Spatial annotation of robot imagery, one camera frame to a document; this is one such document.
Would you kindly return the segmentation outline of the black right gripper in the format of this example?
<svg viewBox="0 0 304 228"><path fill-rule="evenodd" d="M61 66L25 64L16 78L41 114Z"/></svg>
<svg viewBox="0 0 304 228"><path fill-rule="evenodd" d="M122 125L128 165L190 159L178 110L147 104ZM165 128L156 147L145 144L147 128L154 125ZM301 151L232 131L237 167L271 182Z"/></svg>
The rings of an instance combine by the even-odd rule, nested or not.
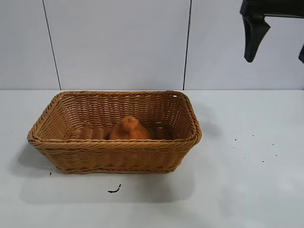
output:
<svg viewBox="0 0 304 228"><path fill-rule="evenodd" d="M240 13L243 17L245 30L244 58L252 63L257 50L270 26L265 21L269 17L304 17L303 0L244 0L241 4ZM298 56L304 63L304 45Z"/></svg>

